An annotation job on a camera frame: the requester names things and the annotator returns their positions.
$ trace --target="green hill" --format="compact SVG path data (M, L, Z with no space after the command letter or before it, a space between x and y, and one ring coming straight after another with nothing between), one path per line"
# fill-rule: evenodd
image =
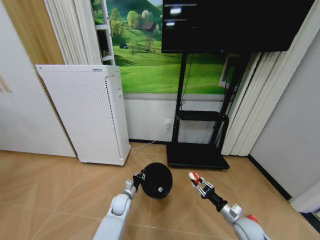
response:
M117 8L123 19L127 19L128 12L131 10L136 11L138 14L148 10L152 12L154 21L158 20L162 14L162 11L147 0L106 0L106 7L109 14L113 8Z

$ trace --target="black ball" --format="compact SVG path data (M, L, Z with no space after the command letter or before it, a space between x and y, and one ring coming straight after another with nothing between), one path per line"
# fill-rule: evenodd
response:
M141 173L145 174L141 187L145 194L154 199L163 199L172 188L172 174L169 168L160 162L147 165Z

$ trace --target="white cabinet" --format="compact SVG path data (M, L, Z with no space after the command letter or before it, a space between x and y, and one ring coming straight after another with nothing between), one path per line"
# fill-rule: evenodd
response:
M75 157L0 1L0 150Z

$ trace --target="television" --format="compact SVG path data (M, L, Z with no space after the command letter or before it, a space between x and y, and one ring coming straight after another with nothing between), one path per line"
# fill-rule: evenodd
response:
M286 51L314 0L163 0L162 53Z

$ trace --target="black tv stand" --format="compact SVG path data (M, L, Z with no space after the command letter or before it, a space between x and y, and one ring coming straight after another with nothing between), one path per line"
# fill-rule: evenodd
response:
M240 55L238 65L235 70L226 92L221 111L194 111L180 110L182 91L184 86L185 71L187 65L187 52L182 53L180 66L179 86L176 97L175 115L173 123L172 141L166 145L167 162L169 166L178 168L205 168L226 170L230 166L221 155L221 150L225 141L229 118L226 115L232 95L234 94L237 82L245 72L250 59L250 54ZM178 142L180 121L215 121L213 134L209 144ZM223 123L221 137L218 147L215 145L216 138Z

